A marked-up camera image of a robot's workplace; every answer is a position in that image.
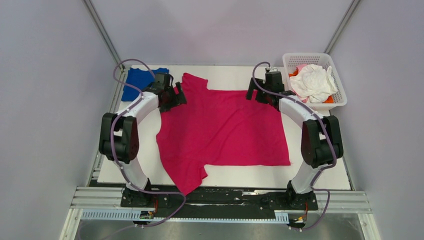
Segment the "magenta t shirt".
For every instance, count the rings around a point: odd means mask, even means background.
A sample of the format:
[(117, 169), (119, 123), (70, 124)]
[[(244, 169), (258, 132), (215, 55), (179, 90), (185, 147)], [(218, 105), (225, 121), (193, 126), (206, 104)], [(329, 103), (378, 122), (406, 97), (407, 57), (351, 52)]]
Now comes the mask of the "magenta t shirt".
[(160, 115), (156, 135), (163, 168), (187, 195), (212, 166), (289, 166), (282, 116), (246, 99), (244, 90), (208, 89), (208, 80), (184, 73), (187, 102)]

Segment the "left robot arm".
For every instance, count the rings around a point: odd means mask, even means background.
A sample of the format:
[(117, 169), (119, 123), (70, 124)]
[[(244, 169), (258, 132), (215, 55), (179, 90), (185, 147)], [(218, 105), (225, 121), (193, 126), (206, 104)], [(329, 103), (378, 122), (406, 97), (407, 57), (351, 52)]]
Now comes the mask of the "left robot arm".
[(161, 112), (186, 104), (181, 84), (173, 86), (173, 76), (157, 73), (152, 83), (144, 89), (134, 85), (138, 96), (124, 109), (102, 116), (99, 136), (99, 152), (114, 162), (125, 180), (125, 188), (134, 193), (134, 200), (140, 206), (149, 206), (153, 191), (149, 189), (149, 178), (143, 172), (137, 159), (140, 141), (138, 125), (155, 110)]

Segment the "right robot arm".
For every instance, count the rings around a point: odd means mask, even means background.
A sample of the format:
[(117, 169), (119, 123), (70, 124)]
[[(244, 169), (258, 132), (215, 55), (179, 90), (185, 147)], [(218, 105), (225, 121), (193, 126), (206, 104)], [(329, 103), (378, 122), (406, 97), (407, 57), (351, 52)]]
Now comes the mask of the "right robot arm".
[(265, 79), (251, 77), (246, 99), (268, 104), (290, 117), (301, 129), (300, 153), (303, 162), (289, 182), (286, 204), (298, 209), (305, 194), (315, 190), (315, 182), (324, 170), (335, 167), (344, 155), (340, 123), (335, 116), (324, 116), (303, 103), (291, 90), (282, 91), (282, 74), (268, 71)]

